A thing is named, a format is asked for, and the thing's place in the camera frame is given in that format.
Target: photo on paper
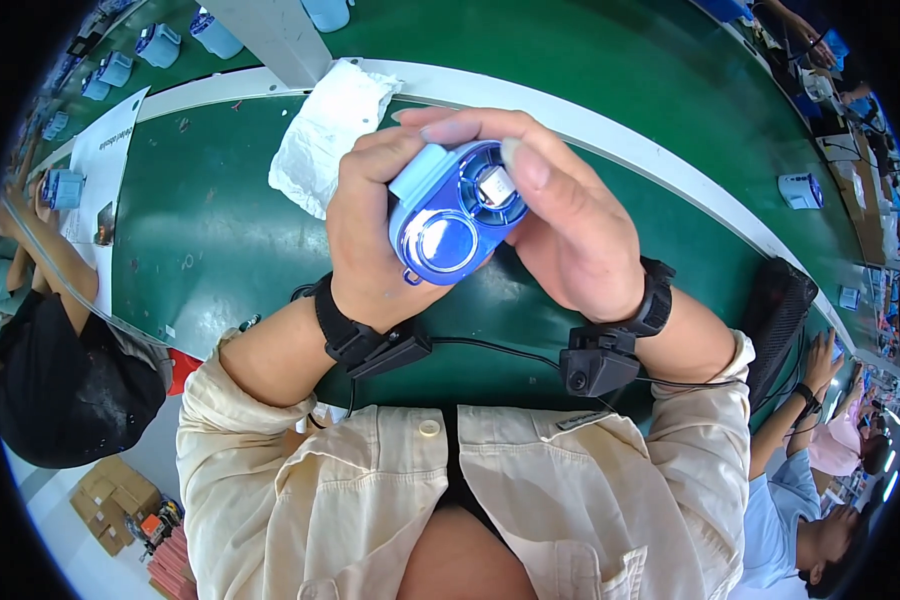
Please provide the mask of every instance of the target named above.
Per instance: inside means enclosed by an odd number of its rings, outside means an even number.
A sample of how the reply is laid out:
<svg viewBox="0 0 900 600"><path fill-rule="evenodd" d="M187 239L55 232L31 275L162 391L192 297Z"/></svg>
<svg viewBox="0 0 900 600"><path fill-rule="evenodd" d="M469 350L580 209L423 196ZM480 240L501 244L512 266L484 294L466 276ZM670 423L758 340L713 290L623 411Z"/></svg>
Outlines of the photo on paper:
<svg viewBox="0 0 900 600"><path fill-rule="evenodd" d="M109 202L96 213L96 233L93 235L93 243L96 246L113 246L113 202Z"/></svg>

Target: fingernail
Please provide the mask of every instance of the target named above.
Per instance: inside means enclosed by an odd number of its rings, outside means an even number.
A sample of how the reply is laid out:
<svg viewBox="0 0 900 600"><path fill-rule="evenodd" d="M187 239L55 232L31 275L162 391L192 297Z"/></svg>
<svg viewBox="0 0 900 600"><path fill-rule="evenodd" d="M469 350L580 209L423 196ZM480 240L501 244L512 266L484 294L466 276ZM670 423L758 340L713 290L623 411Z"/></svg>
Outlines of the fingernail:
<svg viewBox="0 0 900 600"><path fill-rule="evenodd" d="M500 156L504 160L506 171L524 180L532 189L542 189L550 180L550 163L515 137L503 139Z"/></svg>

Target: green workbench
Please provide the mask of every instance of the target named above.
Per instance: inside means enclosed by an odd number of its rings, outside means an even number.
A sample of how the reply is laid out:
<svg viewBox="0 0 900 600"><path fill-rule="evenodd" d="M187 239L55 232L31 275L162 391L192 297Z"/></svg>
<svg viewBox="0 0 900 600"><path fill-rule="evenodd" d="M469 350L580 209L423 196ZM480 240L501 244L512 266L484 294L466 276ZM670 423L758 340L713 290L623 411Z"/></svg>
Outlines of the green workbench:
<svg viewBox="0 0 900 600"><path fill-rule="evenodd" d="M166 9L181 2L147 4ZM180 7L180 15L189 20L193 5L182 4L187 9ZM834 306L837 284L862 261L836 186L789 102L743 45L685 0L381 0L354 6L351 15L347 27L323 37L334 56L485 73L580 104L661 144L766 223ZM169 18L149 20L173 25ZM183 62L188 50L196 54ZM243 54L224 66L214 61L191 39L178 64L157 74L161 78L144 80L150 67L141 68L138 60L134 77L141 79L124 89L153 84L158 91L174 76L182 83L254 63ZM329 269L324 223L267 185L271 158L301 102L302 97L249 100L239 111L212 104L138 124L117 219L115 316L205 357L223 329L253 314L272 314L295 287ZM394 102L390 109L404 106ZM187 127L180 126L184 118ZM761 256L682 198L594 154L579 153L629 211L644 254L670 263L678 272L676 285L738 325L749 292L749 283L741 282L753 279ZM777 176L804 171L818 175L824 196L833 199L822 210L794 211L780 198ZM869 348L873 327L864 308L856 315L837 310L854 342ZM504 247L423 321L432 335L473 337L556 358L579 317L553 304ZM175 337L167 334L168 325ZM825 325L814 310L808 330ZM465 382L457 376L462 371ZM346 384L332 374L318 391L326 400L346 403ZM472 346L439 346L424 361L361 384L358 406L510 398L560 398L560 404L549 405L569 406L547 366ZM618 402L631 412L645 409L638 398L627 393Z"/></svg>

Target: black shorts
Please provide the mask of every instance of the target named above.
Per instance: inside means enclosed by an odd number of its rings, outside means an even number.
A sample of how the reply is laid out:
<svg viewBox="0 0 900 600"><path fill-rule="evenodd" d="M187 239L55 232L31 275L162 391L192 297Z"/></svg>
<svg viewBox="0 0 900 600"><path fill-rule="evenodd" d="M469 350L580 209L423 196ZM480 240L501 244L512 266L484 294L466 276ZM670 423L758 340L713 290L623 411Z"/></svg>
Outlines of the black shorts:
<svg viewBox="0 0 900 600"><path fill-rule="evenodd" d="M24 461L69 469L126 450L166 400L93 313L78 336L59 294L31 291L0 330L0 436Z"/></svg>

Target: beige shirt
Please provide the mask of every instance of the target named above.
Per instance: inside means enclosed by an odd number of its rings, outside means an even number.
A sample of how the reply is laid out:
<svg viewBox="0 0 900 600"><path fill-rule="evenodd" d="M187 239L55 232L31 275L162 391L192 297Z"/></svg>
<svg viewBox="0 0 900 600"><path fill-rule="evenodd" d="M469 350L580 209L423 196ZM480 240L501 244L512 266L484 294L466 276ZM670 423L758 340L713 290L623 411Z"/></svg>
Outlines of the beige shirt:
<svg viewBox="0 0 900 600"><path fill-rule="evenodd" d="M647 438L619 414L457 408L463 475L541 600L724 598L739 580L754 350L734 335L714 381L741 383L653 386ZM177 466L201 600L396 597L447 488L442 413L369 406L286 457L314 404L257 402L216 351L188 379Z"/></svg>

